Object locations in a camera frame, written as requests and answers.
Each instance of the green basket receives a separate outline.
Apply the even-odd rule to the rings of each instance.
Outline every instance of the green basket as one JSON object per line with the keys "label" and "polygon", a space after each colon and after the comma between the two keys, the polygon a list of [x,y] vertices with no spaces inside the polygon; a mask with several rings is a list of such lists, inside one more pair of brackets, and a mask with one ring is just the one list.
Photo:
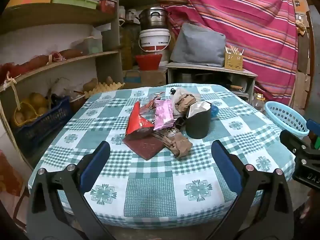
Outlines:
{"label": "green basket", "polygon": [[51,2],[77,5],[77,6],[87,7],[91,9],[95,9],[98,5],[97,2],[91,1],[91,0],[51,0]]}

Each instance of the pink packet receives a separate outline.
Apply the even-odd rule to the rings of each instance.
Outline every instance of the pink packet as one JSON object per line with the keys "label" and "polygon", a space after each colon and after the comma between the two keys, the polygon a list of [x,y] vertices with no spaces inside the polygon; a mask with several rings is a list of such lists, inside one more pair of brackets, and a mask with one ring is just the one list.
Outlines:
{"label": "pink packet", "polygon": [[153,130],[158,130],[166,127],[172,127],[173,120],[173,107],[172,101],[168,100],[156,100],[156,117],[155,117],[155,127]]}

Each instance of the stainless steel pot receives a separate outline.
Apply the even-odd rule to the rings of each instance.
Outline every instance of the stainless steel pot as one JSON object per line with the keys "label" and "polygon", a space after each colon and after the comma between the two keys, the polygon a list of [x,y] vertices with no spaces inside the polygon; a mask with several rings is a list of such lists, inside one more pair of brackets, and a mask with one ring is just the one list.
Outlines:
{"label": "stainless steel pot", "polygon": [[161,7],[152,7],[145,9],[139,14],[139,21],[141,30],[148,29],[167,29],[167,16],[168,13]]}

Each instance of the silver screw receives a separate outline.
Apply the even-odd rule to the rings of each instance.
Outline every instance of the silver screw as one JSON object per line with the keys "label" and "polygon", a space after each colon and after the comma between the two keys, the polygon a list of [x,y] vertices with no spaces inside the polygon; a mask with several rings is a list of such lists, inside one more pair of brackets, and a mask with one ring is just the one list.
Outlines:
{"label": "silver screw", "polygon": [[75,165],[74,164],[69,164],[68,166],[67,166],[67,170],[68,171],[73,171],[74,169],[75,169]]}
{"label": "silver screw", "polygon": [[282,175],[282,174],[283,174],[283,172],[282,172],[282,170],[281,170],[281,169],[276,169],[276,174],[278,174],[278,175]]}
{"label": "silver screw", "polygon": [[253,171],[254,170],[254,167],[251,164],[246,165],[245,168],[247,169],[247,171]]}
{"label": "silver screw", "polygon": [[41,168],[41,169],[38,170],[38,174],[40,174],[40,175],[41,175],[41,174],[44,174],[44,171],[45,171],[45,169],[44,169],[44,168]]}

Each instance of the green and white tablecloth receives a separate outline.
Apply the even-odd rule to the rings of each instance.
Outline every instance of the green and white tablecloth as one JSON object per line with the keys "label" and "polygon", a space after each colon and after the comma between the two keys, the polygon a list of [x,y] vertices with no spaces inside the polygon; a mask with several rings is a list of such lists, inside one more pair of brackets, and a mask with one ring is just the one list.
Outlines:
{"label": "green and white tablecloth", "polygon": [[[133,105],[155,92],[165,91],[165,98],[170,98],[170,89],[177,87],[200,93],[202,100],[219,108],[219,114],[211,120],[204,139],[190,138],[193,147],[188,156],[176,159],[165,148],[145,161],[122,142]],[[133,228],[205,223],[223,217],[236,197],[211,156],[212,141],[219,139],[230,153],[260,171],[281,168],[288,180],[294,160],[280,143],[280,132],[263,114],[219,85],[169,84],[96,94],[48,147],[28,187],[39,168],[63,170],[105,140],[111,146],[110,158],[91,192],[85,193],[103,223]],[[59,194],[65,210],[72,213],[64,192]]]}

